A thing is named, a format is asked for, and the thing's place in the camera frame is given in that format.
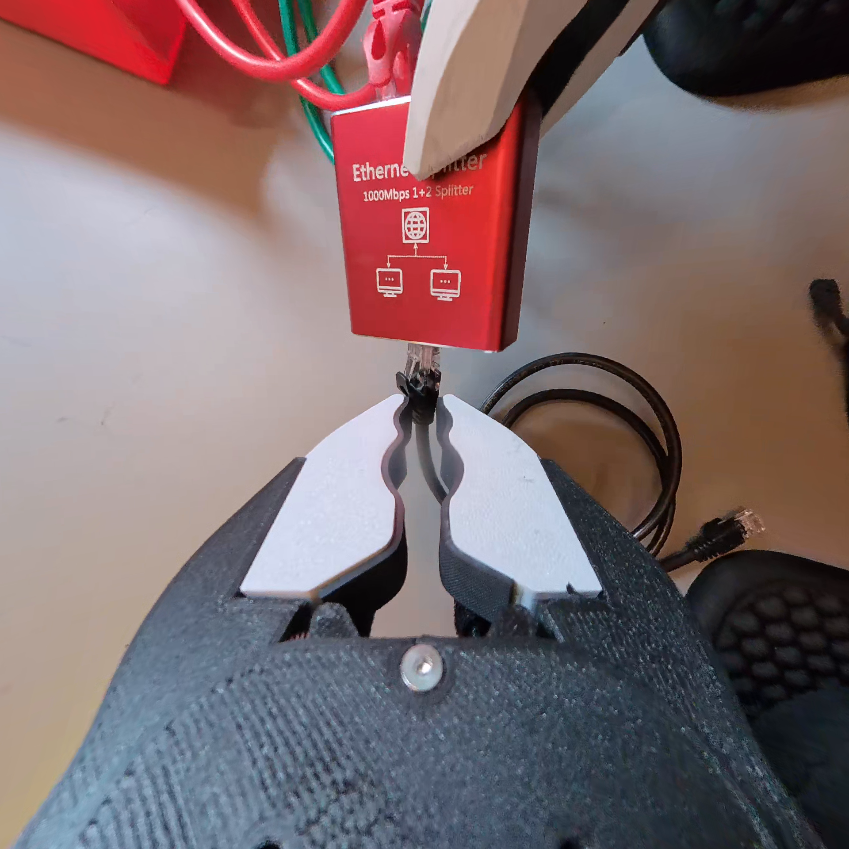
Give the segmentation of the red plastic bin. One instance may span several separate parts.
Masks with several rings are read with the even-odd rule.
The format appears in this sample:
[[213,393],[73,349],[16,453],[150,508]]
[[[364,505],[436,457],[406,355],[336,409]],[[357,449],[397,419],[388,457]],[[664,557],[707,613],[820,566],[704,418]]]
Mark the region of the red plastic bin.
[[187,29],[174,1],[3,1],[1,19],[162,86]]

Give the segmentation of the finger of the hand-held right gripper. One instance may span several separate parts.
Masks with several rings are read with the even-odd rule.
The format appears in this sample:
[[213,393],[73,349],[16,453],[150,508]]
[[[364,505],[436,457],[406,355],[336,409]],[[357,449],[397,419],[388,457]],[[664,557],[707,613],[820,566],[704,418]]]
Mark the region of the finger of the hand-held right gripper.
[[582,1],[434,1],[413,77],[403,164],[425,179],[491,139]]
[[664,6],[664,1],[584,4],[539,62],[542,134],[577,104]]

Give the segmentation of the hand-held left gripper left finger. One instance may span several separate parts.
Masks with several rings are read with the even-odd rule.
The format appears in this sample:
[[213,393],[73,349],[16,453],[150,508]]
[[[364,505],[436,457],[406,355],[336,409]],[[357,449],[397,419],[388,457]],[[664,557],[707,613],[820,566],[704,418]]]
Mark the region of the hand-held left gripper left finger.
[[294,481],[239,591],[247,598],[345,608],[369,635],[407,576],[409,400],[393,394],[321,440]]

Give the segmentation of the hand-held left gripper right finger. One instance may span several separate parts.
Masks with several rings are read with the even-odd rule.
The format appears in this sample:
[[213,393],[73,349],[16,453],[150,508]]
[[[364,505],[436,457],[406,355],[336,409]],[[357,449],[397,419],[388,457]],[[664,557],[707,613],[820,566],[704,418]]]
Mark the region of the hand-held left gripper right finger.
[[454,395],[438,403],[439,572],[462,638],[555,637],[555,618],[604,612],[604,588],[546,464]]

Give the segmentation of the red ethernet splitter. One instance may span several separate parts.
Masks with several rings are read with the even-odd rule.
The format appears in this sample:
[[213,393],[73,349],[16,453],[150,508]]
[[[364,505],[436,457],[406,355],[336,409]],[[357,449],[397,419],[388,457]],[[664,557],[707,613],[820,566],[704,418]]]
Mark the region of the red ethernet splitter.
[[402,164],[409,97],[331,116],[352,332],[501,352],[519,334],[540,106],[419,180]]

